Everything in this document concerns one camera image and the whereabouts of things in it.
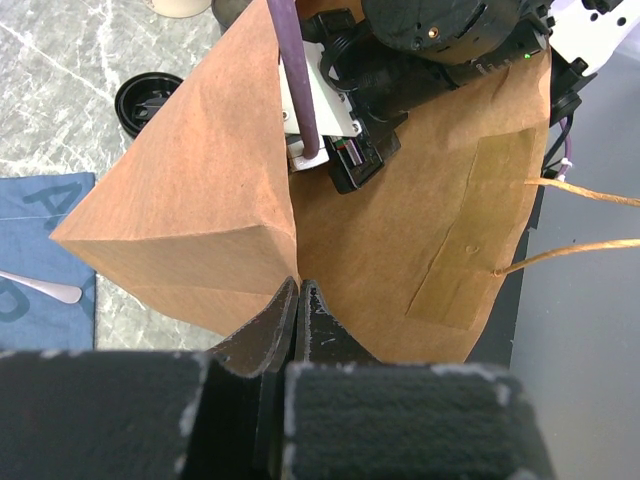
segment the gray table surface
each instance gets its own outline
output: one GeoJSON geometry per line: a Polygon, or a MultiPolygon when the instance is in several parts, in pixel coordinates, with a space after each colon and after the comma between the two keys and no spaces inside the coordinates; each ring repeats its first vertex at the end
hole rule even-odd
{"type": "MultiPolygon", "coordinates": [[[[220,38],[210,11],[158,16],[143,0],[0,2],[0,177],[92,171],[131,143],[113,99],[148,71],[186,77],[220,38]]],[[[222,337],[165,317],[98,276],[100,349],[205,349],[222,337]]]]}

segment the black lid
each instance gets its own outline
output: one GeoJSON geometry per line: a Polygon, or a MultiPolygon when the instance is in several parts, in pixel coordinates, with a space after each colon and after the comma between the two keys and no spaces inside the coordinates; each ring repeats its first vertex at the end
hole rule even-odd
{"type": "Polygon", "coordinates": [[[124,82],[115,101],[122,128],[137,137],[181,83],[180,77],[162,72],[143,73],[124,82]]]}

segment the folded blue towel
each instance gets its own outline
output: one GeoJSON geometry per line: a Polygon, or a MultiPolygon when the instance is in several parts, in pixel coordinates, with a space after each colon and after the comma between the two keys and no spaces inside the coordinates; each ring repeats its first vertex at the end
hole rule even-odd
{"type": "Polygon", "coordinates": [[[95,272],[49,235],[94,184],[92,173],[0,179],[0,270],[83,291],[67,305],[0,278],[0,350],[93,348],[95,272]]]}

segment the purple cable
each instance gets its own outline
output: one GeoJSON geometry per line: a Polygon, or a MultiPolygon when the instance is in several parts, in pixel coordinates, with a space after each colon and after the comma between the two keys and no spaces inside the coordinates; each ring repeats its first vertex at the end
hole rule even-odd
{"type": "MultiPolygon", "coordinates": [[[[562,129],[564,130],[565,128],[567,128],[567,119],[563,118],[562,120],[560,120],[560,126],[562,127],[562,129]]],[[[571,144],[571,134],[567,135],[567,138],[564,139],[564,157],[569,160],[569,162],[571,162],[571,154],[572,154],[572,144],[571,144]]],[[[569,171],[570,165],[561,165],[560,166],[560,170],[558,170],[558,174],[556,175],[556,178],[559,177],[560,175],[566,175],[567,172],[569,171]]]]}
{"type": "Polygon", "coordinates": [[[280,55],[293,100],[293,109],[298,118],[300,136],[304,143],[302,154],[304,158],[314,158],[318,155],[320,140],[295,2],[294,0],[267,0],[267,5],[276,30],[280,55]]]}

